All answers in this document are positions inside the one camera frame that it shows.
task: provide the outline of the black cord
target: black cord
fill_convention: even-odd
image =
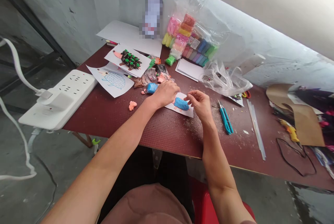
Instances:
[[[310,159],[310,157],[307,155],[306,151],[305,151],[305,147],[304,146],[301,146],[299,143],[299,147],[301,148],[301,150],[304,152],[305,155],[302,154],[302,152],[300,152],[298,149],[295,149],[294,147],[292,147],[289,143],[287,143],[285,140],[281,139],[281,138],[276,138],[276,141],[277,141],[277,145],[279,147],[279,151],[283,157],[283,160],[290,166],[293,168],[293,170],[295,170],[299,175],[303,176],[303,177],[306,177],[306,176],[309,176],[309,175],[315,175],[317,173],[317,170],[316,170],[316,167],[314,166],[312,160]],[[293,165],[291,165],[284,157],[283,155],[283,152],[282,152],[282,148],[281,146],[279,145],[279,142],[278,141],[282,141],[284,142],[286,145],[288,145],[289,147],[291,147],[295,152],[297,152],[302,158],[306,159],[306,158],[309,158],[311,164],[312,164],[312,167],[314,169],[314,173],[306,173],[306,174],[302,174],[301,172],[299,172],[299,170],[297,168],[295,168]]]
[[[44,214],[49,210],[49,208],[51,207],[53,201],[55,200],[55,194],[56,194],[56,189],[57,189],[58,185],[57,185],[55,179],[53,178],[52,173],[50,172],[50,170],[48,169],[48,167],[45,165],[45,163],[42,161],[42,159],[39,158],[39,156],[36,155],[36,154],[34,154],[34,153],[32,153],[31,155],[34,156],[36,158],[36,160],[38,160],[40,162],[40,164],[44,167],[45,171],[50,176],[50,179],[51,179],[52,183],[55,186],[55,189],[53,190],[53,193],[52,193],[51,202],[49,203],[49,206],[44,210],[44,212],[40,215],[40,217],[38,218],[38,220],[35,222],[35,224],[37,224],[41,220],[41,218],[44,216]]]

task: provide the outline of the metal frame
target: metal frame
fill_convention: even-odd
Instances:
[[[75,69],[75,64],[71,61],[71,59],[67,56],[65,51],[61,48],[61,46],[56,42],[56,40],[52,37],[49,31],[44,27],[41,21],[37,18],[34,12],[28,7],[24,0],[8,0],[19,13],[29,22],[29,24],[36,30],[37,33],[49,44],[49,46],[54,50],[52,53],[45,56],[38,63],[33,64],[31,67],[22,69],[22,72],[26,78],[31,77],[40,71],[47,63],[56,58],[60,57],[64,63],[70,68]],[[7,61],[0,61],[0,64],[13,68],[14,65]],[[15,87],[20,85],[22,82],[15,76],[9,79],[7,82],[0,86],[0,96],[4,96],[12,91]],[[7,105],[8,109],[11,109],[15,112],[22,113],[25,109],[20,109],[18,107]]]

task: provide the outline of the wooden table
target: wooden table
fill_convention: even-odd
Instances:
[[[90,73],[86,65],[90,67],[105,66],[108,61],[104,59],[104,56],[109,51],[111,51],[111,48],[104,45],[78,69]],[[165,62],[168,53],[169,49],[163,47],[161,52],[162,63]],[[254,86],[250,89],[252,95],[250,101],[255,107],[267,155],[266,161],[262,160],[255,133],[252,132],[253,125],[246,101],[244,101],[245,107],[240,107],[229,98],[205,88],[202,83],[195,82],[175,72],[175,67],[176,64],[172,67],[167,66],[167,70],[181,88],[181,92],[187,93],[190,90],[201,90],[210,96],[211,105],[216,105],[217,100],[220,99],[226,108],[234,129],[234,134],[232,135],[225,133],[217,107],[212,107],[212,114],[218,128],[220,142],[231,166],[299,184],[334,190],[334,180],[331,179],[326,169],[320,165],[310,149],[306,148],[317,169],[316,175],[302,177],[284,162],[279,152],[276,138],[280,137],[287,141],[290,141],[290,138],[285,129],[278,123],[277,117],[272,115],[272,110],[263,88]],[[149,96],[142,95],[142,90],[142,88],[132,87],[124,95],[113,98],[98,84],[66,123],[64,129],[89,135],[110,137],[133,114],[134,111],[130,112],[128,109],[129,102],[136,101],[138,106],[140,106],[144,99]],[[201,158],[203,149],[201,122],[196,115],[192,119],[167,108],[161,108],[148,122],[140,145]],[[281,146],[287,160],[302,173],[311,173],[313,171],[309,160],[301,158],[287,146],[283,144]]]

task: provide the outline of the brown cardboard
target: brown cardboard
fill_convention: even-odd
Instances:
[[[271,102],[276,106],[290,110],[283,104],[294,104],[288,97],[288,90],[291,86],[292,84],[274,84],[268,87],[265,93],[267,94],[269,100],[271,100]]]
[[[325,146],[323,133],[318,122],[318,117],[310,106],[285,104],[293,111],[297,137],[301,145]]]

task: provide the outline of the blue utility knife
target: blue utility knife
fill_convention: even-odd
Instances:
[[[220,101],[218,100],[218,103],[219,103],[219,111],[220,111],[220,114],[222,116],[222,119],[223,119],[223,124],[224,124],[224,127],[225,127],[225,130],[227,132],[227,134],[233,134],[233,128],[231,126],[231,123],[230,123],[230,119],[226,113],[226,110],[225,108],[223,107],[223,105],[220,103]]]

